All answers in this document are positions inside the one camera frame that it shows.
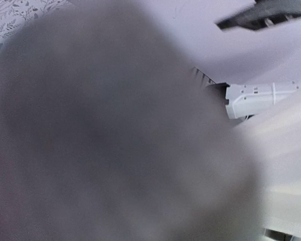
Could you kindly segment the checkered paper takeout bag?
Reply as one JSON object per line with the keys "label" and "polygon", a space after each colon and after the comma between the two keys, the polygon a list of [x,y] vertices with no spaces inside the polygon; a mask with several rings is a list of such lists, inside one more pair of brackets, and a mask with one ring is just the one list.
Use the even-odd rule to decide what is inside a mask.
{"label": "checkered paper takeout bag", "polygon": [[0,240],[301,237],[301,92],[233,127],[148,11],[98,1],[0,50]]}

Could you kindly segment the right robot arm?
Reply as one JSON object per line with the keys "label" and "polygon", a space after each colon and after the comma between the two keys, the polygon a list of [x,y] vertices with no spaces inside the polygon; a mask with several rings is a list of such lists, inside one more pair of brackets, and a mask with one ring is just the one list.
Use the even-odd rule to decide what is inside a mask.
{"label": "right robot arm", "polygon": [[229,119],[244,121],[301,91],[301,81],[256,85],[210,82],[206,88],[217,94]]}

